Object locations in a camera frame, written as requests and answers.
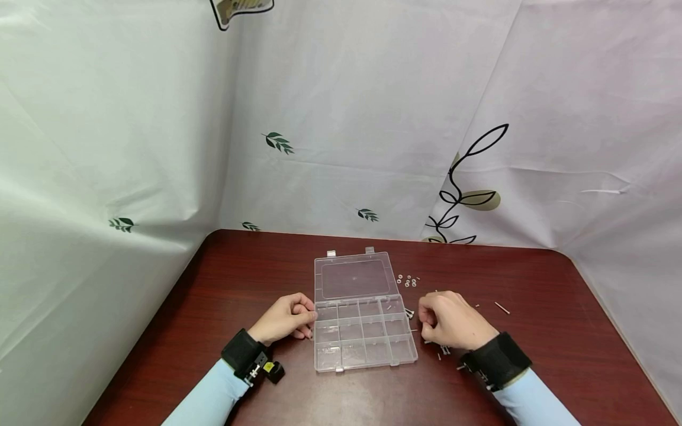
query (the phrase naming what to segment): white backdrop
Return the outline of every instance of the white backdrop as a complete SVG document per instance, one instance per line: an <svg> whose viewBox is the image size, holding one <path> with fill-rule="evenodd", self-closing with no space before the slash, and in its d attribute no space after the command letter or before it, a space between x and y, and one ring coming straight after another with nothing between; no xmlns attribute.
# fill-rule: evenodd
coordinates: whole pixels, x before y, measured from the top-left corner
<svg viewBox="0 0 682 426"><path fill-rule="evenodd" d="M0 425L80 424L215 229L237 36L204 1L0 3Z"/></svg>
<svg viewBox="0 0 682 426"><path fill-rule="evenodd" d="M306 0L221 32L205 0L0 3L0 424L78 424L215 228L557 249L682 415L679 22Z"/></svg>

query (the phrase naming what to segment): hand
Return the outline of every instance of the hand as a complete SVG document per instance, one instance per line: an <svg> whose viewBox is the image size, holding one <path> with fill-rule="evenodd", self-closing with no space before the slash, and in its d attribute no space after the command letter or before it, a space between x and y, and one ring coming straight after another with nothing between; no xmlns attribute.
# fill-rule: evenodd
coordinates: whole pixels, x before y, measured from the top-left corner
<svg viewBox="0 0 682 426"><path fill-rule="evenodd" d="M310 327L317 319L315 305L303 293L282 296L249 329L254 340L266 346L287 335L312 339Z"/></svg>
<svg viewBox="0 0 682 426"><path fill-rule="evenodd" d="M455 349L476 350L499 332L455 292L433 292L419 300L421 336Z"/></svg>

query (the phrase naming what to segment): wooden table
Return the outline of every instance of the wooden table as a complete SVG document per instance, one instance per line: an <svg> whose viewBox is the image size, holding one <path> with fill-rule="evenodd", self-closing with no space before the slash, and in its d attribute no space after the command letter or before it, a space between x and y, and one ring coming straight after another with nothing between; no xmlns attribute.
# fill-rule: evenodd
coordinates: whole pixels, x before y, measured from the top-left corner
<svg viewBox="0 0 682 426"><path fill-rule="evenodd" d="M444 245L221 230L211 234L95 405L86 425L159 425L215 363L225 343L281 295L313 296L313 260L365 246L389 252L405 304L453 290L508 331L583 425L675 425L571 261L540 249ZM501 311L494 302L506 307ZM412 328L417 328L415 318ZM233 425L513 425L453 356L415 335L419 360L316 374L313 343L287 338L274 386L253 388Z"/></svg>

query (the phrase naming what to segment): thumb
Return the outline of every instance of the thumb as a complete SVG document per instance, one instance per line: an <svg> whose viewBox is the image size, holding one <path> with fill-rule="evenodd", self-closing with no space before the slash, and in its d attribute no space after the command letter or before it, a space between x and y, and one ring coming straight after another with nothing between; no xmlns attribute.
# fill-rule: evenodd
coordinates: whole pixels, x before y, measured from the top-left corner
<svg viewBox="0 0 682 426"><path fill-rule="evenodd" d="M428 341L434 341L436 339L436 331L428 322L422 322L421 324L421 338Z"/></svg>
<svg viewBox="0 0 682 426"><path fill-rule="evenodd" d="M305 324L310 324L311 322L315 322L317 319L317 312L311 311L311 312L303 312L298 315L292 315L293 318L293 325L294 328L298 328L301 325Z"/></svg>

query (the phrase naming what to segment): light blue sleeve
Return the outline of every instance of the light blue sleeve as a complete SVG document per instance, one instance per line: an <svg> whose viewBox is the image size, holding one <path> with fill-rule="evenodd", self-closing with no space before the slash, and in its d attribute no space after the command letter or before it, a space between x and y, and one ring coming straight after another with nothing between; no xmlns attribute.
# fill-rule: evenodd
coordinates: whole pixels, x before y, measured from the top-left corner
<svg viewBox="0 0 682 426"><path fill-rule="evenodd" d="M248 389L232 367L219 359L162 426L224 426L232 407Z"/></svg>
<svg viewBox="0 0 682 426"><path fill-rule="evenodd" d="M531 369L493 395L519 426L580 426Z"/></svg>

